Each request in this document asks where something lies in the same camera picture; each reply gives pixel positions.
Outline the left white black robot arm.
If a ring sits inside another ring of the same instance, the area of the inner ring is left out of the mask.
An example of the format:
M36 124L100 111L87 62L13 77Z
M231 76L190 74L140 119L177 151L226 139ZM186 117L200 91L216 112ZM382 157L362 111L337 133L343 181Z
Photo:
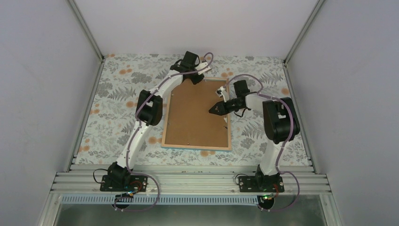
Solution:
M185 80L190 80L196 85L204 79L204 73L211 69L214 55L208 52L203 59L187 51L182 59L171 65L168 73L161 82L150 90L143 89L139 94L135 113L136 122L125 148L116 162L108 168L101 184L112 182L120 191L130 187L131 175L134 164L148 133L159 124L163 115L163 97L181 85Z

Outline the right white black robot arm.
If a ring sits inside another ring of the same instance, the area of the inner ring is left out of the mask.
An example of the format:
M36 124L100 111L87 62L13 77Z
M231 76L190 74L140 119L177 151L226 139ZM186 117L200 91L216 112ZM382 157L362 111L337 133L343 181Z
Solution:
M263 128L268 141L255 173L255 186L259 191L266 192L272 185L280 184L279 163L282 152L285 145L300 132L296 111L289 97L276 98L251 92L245 80L237 81L233 86L236 97L228 99L226 87L220 87L216 94L223 100L215 103L208 112L227 115L243 109L263 114Z

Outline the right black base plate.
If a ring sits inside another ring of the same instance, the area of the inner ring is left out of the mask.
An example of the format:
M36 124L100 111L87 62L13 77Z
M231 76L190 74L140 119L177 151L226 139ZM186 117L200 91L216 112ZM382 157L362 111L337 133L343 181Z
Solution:
M282 193L284 182L279 174L271 176L239 176L241 193Z

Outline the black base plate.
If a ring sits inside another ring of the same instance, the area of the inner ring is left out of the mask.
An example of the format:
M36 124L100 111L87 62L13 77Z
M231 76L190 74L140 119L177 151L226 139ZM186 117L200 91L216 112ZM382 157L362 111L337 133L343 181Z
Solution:
M282 193L284 182L279 174L271 176L239 176L241 193Z
M129 175L125 181L112 179L104 175L100 185L101 192L145 192L147 188L148 177L142 175Z

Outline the right aluminium corner post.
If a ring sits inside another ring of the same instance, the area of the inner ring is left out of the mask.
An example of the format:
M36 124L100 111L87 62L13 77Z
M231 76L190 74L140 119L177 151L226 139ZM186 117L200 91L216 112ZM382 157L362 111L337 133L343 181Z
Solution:
M319 11L323 7L324 3L326 0L318 0L316 4L314 5L311 13L309 14L307 20L305 21L302 29L300 30L297 38L295 39L293 45L291 46L291 49L289 50L288 54L286 55L284 59L284 66L287 67L289 64L290 60L292 59L293 55L295 54L295 51L301 44L303 38L307 34L308 30L310 29L310 26L312 25L313 21L315 20L316 16L319 14Z

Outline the aluminium corner post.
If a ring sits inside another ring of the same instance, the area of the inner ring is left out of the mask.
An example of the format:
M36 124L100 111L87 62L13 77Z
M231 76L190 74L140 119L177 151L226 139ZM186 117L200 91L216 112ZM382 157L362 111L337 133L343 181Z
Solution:
M97 44L97 42L96 42L96 40L95 40L90 28L89 28L89 26L88 26L88 24L87 24L87 22L86 22L86 20L84 18L81 10L79 9L78 4L76 3L75 0L67 0L67 2L70 5L73 14L76 16L80 27L83 29L83 32L84 32L85 36L87 37L87 39L88 39L92 49L94 50L97 58L101 62L103 62L104 61L104 55L101 52L101 50L100 50L100 48L99 48L99 46L98 46L98 44Z
M297 38L295 39L293 45L291 46L291 49L289 50L288 54L286 55L284 59L284 66L287 67L289 64L290 60L292 59L293 55L295 54L295 51L301 44L303 38L307 34L308 30L310 29L310 26L312 25L313 21L315 20L316 16L319 14L319 11L323 7L324 3L326 0L318 0L316 4L314 5L311 13L309 14L307 20L305 21L302 29L300 30Z

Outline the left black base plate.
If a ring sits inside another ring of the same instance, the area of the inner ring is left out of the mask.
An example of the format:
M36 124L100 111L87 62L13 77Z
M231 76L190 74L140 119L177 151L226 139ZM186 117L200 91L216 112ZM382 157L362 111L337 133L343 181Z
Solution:
M145 192L147 188L148 177L142 175L129 175L125 181L112 179L104 175L100 185L101 192Z

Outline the left aluminium corner post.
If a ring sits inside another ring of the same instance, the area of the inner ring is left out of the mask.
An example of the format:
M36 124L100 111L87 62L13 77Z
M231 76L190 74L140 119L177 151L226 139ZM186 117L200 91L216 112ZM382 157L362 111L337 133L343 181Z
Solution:
M76 3L75 0L67 0L67 2L70 5L73 14L76 16L80 27L83 29L83 32L84 32L85 36L87 37L87 39L88 39L92 49L94 50L97 58L101 62L103 62L104 61L104 55L101 52L101 50L100 50L100 48L99 48L99 46L98 46L98 44L97 44L97 42L96 42L96 40L95 40L90 28L89 28L89 26L88 26L88 24L87 24L87 22L86 22L86 20L84 18L81 10L79 9L78 4Z

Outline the aluminium rail base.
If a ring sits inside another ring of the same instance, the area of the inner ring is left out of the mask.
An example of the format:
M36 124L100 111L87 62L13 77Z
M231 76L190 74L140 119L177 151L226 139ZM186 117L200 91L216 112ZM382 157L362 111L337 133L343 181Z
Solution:
M41 226L53 226L65 194L115 194L101 192L93 176L105 174L105 164L76 164L65 172L58 172L51 186ZM241 193L236 185L238 174L252 175L254 166L177 166L136 165L135 170L150 176L145 195L256 195ZM306 166L281 166L285 191L282 195L317 195L321 201L324 220L329 226L342 224L333 194L325 174L315 172L311 163Z

